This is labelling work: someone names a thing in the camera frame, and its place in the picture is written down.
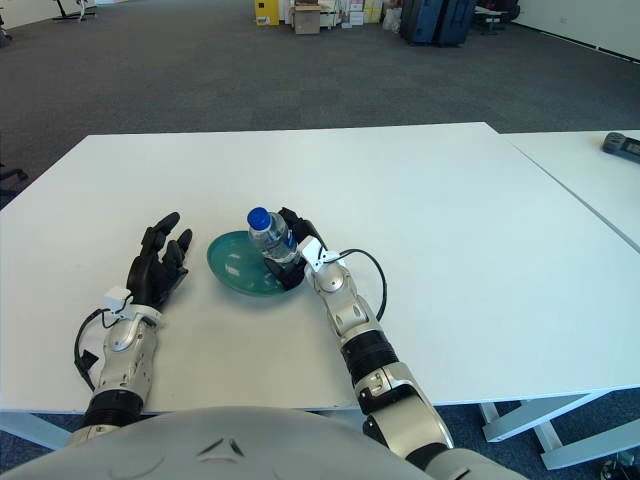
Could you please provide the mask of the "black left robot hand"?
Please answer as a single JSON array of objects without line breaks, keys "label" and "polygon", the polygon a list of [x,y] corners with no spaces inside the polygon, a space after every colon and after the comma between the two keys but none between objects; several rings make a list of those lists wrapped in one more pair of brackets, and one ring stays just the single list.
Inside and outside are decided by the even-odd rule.
[{"label": "black left robot hand", "polygon": [[127,277],[126,288],[131,292],[133,304],[161,311],[188,274],[184,261],[192,241],[192,230],[186,229],[176,239],[168,240],[179,221],[180,214],[172,212],[146,228],[141,250]]}]

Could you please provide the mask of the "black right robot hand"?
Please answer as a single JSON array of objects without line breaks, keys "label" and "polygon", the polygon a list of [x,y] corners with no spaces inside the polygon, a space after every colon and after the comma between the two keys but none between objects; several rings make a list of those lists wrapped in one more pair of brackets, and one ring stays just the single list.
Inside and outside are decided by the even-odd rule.
[{"label": "black right robot hand", "polygon": [[[301,243],[307,236],[313,236],[323,247],[326,247],[322,237],[310,220],[299,217],[293,210],[286,207],[282,207],[278,214],[283,218],[289,232],[298,243]],[[306,260],[303,257],[285,264],[265,258],[264,264],[285,291],[294,289],[304,280]]]}]

